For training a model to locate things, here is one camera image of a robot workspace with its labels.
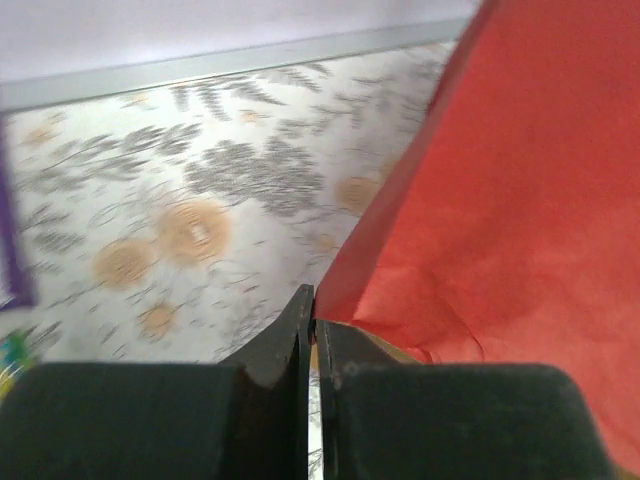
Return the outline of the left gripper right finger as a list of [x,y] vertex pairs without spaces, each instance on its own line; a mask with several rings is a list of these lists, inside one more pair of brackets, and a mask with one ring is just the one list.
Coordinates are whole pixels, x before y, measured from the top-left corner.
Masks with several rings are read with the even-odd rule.
[[541,364],[402,362],[318,321],[328,479],[613,479],[577,385]]

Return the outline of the red paper bag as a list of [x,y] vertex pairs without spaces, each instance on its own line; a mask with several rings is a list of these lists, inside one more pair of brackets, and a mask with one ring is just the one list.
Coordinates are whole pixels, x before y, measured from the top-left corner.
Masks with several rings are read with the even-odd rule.
[[486,1],[316,315],[424,363],[543,362],[639,470],[639,5]]

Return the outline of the purple snack packet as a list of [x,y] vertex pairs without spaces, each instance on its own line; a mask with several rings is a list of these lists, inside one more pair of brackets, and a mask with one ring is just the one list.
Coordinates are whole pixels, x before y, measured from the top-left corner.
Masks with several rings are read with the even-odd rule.
[[8,158],[5,117],[1,116],[1,311],[35,304],[30,267],[17,219],[17,203]]

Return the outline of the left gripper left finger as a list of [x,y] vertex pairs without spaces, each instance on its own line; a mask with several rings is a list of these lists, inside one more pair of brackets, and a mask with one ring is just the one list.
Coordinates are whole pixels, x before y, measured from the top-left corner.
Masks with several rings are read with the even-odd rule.
[[1,405],[2,477],[305,478],[313,301],[216,364],[33,367]]

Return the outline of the yellow green snack packet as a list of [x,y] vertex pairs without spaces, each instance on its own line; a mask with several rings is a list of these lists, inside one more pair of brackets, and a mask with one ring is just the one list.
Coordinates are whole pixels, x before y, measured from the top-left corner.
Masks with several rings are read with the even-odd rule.
[[0,396],[4,399],[19,378],[35,364],[35,356],[27,345],[27,332],[13,330],[1,339]]

